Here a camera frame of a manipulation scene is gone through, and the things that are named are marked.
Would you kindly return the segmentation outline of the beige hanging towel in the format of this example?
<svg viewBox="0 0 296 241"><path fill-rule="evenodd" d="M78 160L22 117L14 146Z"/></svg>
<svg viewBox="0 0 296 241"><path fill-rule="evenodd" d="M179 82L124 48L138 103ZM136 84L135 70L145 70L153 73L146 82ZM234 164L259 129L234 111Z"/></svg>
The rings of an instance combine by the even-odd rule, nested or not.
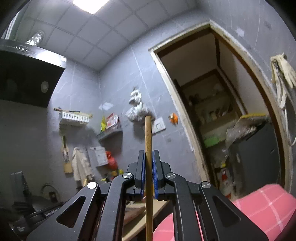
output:
<svg viewBox="0 0 296 241"><path fill-rule="evenodd" d="M73 149L72 169L74 180L80 181L82 186L84 185L85 180L91 180L94 176L90 162L78 147Z"/></svg>

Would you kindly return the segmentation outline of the yellow edged cushion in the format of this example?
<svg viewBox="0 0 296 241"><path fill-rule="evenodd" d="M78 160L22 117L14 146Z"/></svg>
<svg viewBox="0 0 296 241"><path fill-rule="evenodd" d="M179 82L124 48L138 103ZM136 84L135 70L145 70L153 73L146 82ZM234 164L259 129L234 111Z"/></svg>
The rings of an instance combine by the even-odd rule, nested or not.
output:
<svg viewBox="0 0 296 241"><path fill-rule="evenodd" d="M253 114L245 114L242 115L239 120L237 121L237 126L253 126L253 125L260 125L264 122L270 122L270 116L268 114L260 114L260 113L253 113Z"/></svg>

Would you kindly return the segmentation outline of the red plastic bag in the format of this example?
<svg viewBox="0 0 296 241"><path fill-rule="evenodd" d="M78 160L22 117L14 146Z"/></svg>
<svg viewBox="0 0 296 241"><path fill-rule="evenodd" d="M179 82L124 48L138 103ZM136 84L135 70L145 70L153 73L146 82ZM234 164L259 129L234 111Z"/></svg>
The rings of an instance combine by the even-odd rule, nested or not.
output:
<svg viewBox="0 0 296 241"><path fill-rule="evenodd" d="M112 156L112 153L110 151L106 151L108 166L112 171L116 171L118 169L117 161Z"/></svg>

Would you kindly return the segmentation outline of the white wall switch plate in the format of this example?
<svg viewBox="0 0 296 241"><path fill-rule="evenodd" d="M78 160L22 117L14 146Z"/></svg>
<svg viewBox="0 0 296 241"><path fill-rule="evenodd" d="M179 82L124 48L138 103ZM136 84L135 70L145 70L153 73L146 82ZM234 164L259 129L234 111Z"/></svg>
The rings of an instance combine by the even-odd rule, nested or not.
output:
<svg viewBox="0 0 296 241"><path fill-rule="evenodd" d="M159 132L162 132L166 129L164 120L162 117L157 118L155 120L152 121L152 134L156 134Z"/></svg>

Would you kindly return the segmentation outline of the dark grey cabinet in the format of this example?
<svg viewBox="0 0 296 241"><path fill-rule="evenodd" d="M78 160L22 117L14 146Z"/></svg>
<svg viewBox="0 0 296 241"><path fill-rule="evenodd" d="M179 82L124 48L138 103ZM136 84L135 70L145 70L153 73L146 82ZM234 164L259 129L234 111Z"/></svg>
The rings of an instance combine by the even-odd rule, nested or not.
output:
<svg viewBox="0 0 296 241"><path fill-rule="evenodd" d="M229 152L237 196L266 184L280 184L280 156L272 124L266 123L250 137L233 143Z"/></svg>

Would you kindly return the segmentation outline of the snack packets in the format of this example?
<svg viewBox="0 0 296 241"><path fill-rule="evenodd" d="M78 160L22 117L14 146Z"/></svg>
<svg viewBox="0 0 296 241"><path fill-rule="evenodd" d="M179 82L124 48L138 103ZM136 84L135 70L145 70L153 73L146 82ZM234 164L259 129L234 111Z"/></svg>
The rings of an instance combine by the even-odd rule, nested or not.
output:
<svg viewBox="0 0 296 241"><path fill-rule="evenodd" d="M108 117L103 116L101 120L100 132L104 132L119 122L119 116L117 114L111 114Z"/></svg>

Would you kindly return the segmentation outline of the pale wooden chopstick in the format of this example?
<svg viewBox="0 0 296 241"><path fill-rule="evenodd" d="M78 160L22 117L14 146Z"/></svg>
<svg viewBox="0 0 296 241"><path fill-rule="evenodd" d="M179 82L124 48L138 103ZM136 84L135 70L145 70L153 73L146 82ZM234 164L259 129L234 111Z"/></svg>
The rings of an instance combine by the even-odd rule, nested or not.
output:
<svg viewBox="0 0 296 241"><path fill-rule="evenodd" d="M152 117L145 117L145 209L146 240L152 241L153 233L153 181L152 181Z"/></svg>

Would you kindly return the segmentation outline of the orange wall hook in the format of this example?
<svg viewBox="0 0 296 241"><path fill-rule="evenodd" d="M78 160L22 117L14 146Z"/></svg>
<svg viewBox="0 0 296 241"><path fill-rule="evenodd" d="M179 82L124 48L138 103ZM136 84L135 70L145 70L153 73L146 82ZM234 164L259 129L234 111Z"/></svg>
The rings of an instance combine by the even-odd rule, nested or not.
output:
<svg viewBox="0 0 296 241"><path fill-rule="evenodd" d="M177 125L179 122L178 116L175 113L171 113L168 118L169 118L172 125Z"/></svg>

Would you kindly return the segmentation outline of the wooden knife holder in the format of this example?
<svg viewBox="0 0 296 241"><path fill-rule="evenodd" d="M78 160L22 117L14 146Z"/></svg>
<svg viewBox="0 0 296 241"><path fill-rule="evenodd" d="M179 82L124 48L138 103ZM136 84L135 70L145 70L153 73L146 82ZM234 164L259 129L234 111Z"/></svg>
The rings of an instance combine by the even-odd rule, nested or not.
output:
<svg viewBox="0 0 296 241"><path fill-rule="evenodd" d="M66 145L66 137L62 136L62 155L63 155L63 168L65 174L73 173L72 165L69 157L69 149Z"/></svg>

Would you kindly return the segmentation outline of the white wall basket shelf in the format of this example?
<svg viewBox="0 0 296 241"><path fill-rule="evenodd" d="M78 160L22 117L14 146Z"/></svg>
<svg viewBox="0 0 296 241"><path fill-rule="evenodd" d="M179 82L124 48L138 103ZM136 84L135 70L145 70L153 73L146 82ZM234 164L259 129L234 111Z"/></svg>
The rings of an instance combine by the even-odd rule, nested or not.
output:
<svg viewBox="0 0 296 241"><path fill-rule="evenodd" d="M54 108L59 113L59 124L68 126L85 126L93 118L93 114L82 113L80 111L63 110Z"/></svg>

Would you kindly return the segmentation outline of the black range hood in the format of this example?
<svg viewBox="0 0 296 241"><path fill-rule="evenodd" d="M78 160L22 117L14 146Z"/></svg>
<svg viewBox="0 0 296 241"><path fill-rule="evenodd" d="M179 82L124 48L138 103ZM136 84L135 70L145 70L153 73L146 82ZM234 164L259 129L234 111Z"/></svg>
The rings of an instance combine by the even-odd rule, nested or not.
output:
<svg viewBox="0 0 296 241"><path fill-rule="evenodd" d="M46 108L66 65L64 56L1 39L1 100Z"/></svg>

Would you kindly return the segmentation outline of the white plastic bag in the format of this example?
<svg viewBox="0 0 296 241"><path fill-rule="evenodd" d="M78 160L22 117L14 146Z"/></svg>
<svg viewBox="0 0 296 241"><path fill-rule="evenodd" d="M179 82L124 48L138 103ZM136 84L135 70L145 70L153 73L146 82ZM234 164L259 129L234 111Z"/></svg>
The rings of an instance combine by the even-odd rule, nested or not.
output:
<svg viewBox="0 0 296 241"><path fill-rule="evenodd" d="M134 88L131 92L128 103L131 107L125 113L125 116L129 121L143 123L146 116L154 117L152 111L142 101L142 93L137 88Z"/></svg>

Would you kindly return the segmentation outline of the green box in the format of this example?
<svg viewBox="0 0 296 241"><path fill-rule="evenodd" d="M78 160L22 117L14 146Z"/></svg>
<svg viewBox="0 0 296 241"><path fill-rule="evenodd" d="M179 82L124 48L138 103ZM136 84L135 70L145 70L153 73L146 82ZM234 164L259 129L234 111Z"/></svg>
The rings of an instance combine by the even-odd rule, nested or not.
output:
<svg viewBox="0 0 296 241"><path fill-rule="evenodd" d="M217 136L207 137L204 139L204 145L206 148L212 147L219 143L219 138Z"/></svg>

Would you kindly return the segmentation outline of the white rubber glove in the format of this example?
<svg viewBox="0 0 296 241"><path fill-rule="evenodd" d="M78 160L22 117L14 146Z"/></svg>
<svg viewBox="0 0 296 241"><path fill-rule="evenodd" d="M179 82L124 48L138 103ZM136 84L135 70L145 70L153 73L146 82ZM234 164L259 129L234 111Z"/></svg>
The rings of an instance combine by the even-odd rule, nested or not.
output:
<svg viewBox="0 0 296 241"><path fill-rule="evenodd" d="M290 63L287 61L287 57L285 53L278 54L276 56L271 56L270 58L270 63L278 63L278 66L283 73L288 85L290 88L295 87L295 70L293 67L290 65Z"/></svg>

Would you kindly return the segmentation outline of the metal wok with lid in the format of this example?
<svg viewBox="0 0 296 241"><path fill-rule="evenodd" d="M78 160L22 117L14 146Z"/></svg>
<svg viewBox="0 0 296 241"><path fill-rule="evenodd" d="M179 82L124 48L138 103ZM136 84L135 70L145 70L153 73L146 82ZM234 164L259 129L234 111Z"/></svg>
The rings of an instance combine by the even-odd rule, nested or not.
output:
<svg viewBox="0 0 296 241"><path fill-rule="evenodd" d="M52 207L54 205L62 205L63 202L51 202L50 200L41 197L41 196L31 196L31 197L23 197L21 199L17 199L12 204L12 207L17 212L25 212L25 211L40 211L45 208Z"/></svg>

